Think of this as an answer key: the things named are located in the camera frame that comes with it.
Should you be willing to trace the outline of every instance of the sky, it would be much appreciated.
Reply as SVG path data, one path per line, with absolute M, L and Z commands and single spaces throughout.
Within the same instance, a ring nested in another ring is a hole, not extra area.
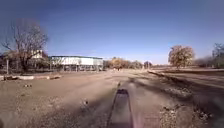
M 49 55 L 167 64 L 174 45 L 199 58 L 224 43 L 223 0 L 0 0 L 0 29 L 18 18 L 39 22 Z

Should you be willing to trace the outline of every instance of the building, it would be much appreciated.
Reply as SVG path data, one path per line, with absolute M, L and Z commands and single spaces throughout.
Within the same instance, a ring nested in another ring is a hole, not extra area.
M 50 56 L 52 66 L 61 66 L 67 71 L 94 71 L 102 70 L 103 58 L 86 56 Z

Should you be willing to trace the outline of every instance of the white building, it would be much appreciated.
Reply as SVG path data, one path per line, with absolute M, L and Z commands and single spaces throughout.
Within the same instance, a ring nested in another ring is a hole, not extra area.
M 97 70 L 103 68 L 103 58 L 86 56 L 51 56 L 53 65 L 63 65 L 69 70 Z

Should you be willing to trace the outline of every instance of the dirt road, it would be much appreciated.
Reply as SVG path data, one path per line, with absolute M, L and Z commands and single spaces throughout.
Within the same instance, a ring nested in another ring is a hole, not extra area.
M 70 74 L 56 80 L 2 81 L 0 119 L 4 128 L 106 127 L 119 82 L 129 88 L 133 122 L 138 123 L 134 126 L 208 126 L 200 110 L 180 100 L 189 97 L 190 92 L 142 70 Z

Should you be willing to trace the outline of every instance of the pole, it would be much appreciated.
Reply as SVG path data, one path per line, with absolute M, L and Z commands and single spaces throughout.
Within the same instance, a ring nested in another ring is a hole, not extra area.
M 6 60 L 7 63 L 7 74 L 9 74 L 9 59 Z

